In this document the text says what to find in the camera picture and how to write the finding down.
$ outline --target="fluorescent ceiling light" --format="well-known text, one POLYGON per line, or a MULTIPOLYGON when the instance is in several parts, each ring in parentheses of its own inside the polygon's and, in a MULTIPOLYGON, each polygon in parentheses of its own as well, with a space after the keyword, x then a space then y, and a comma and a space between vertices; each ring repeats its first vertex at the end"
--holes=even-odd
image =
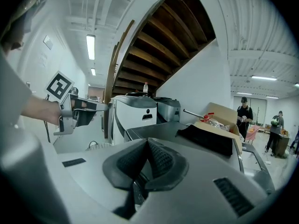
POLYGON ((266 98, 278 99, 278 97, 273 97, 273 96, 266 96, 266 98))
POLYGON ((261 79, 261 80, 277 80, 276 77, 260 77, 260 76, 252 76, 252 79, 261 79))
POLYGON ((243 92, 237 92, 237 94, 242 94, 242 95, 252 95, 250 93, 243 93, 243 92))
POLYGON ((86 43, 87 43, 87 51, 88 51, 89 59, 94 60, 95 59, 95 55, 94 55, 95 35, 87 35, 86 43))
POLYGON ((95 68, 91 68, 92 70, 92 75, 95 76, 95 68))

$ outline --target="white machine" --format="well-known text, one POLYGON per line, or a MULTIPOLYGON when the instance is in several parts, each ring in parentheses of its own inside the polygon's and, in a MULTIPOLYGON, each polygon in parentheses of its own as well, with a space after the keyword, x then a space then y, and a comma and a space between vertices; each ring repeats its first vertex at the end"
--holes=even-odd
POLYGON ((109 103, 108 137, 112 145, 124 142, 125 130, 157 123, 157 105, 152 98, 119 95, 109 103))

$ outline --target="cardboard box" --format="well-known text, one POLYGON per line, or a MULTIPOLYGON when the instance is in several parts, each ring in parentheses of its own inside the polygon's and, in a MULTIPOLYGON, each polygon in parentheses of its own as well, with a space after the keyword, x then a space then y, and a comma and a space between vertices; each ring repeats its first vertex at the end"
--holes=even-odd
POLYGON ((199 129, 234 139, 240 154, 242 154, 242 141, 240 139, 238 126, 236 125, 238 116, 237 111, 215 103, 209 103, 207 112, 214 113, 212 118, 217 120, 219 123, 222 123, 223 125, 229 125, 230 132, 216 128, 201 121, 197 121, 194 125, 199 129))

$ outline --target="sticker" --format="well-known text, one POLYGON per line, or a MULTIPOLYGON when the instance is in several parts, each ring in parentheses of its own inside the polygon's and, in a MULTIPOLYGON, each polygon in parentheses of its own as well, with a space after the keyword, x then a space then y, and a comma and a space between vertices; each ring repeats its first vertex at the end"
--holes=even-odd
POLYGON ((58 71, 46 86, 46 93, 50 97, 62 103, 69 90, 73 87, 74 82, 58 71))

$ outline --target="wooden staircase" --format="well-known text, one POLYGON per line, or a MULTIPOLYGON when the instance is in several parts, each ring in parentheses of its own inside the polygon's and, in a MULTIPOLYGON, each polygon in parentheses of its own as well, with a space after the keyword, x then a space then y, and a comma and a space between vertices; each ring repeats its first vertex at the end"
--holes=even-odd
POLYGON ((142 91, 145 82, 150 92, 156 92, 214 38, 199 0, 162 0, 115 69, 112 97, 142 91))

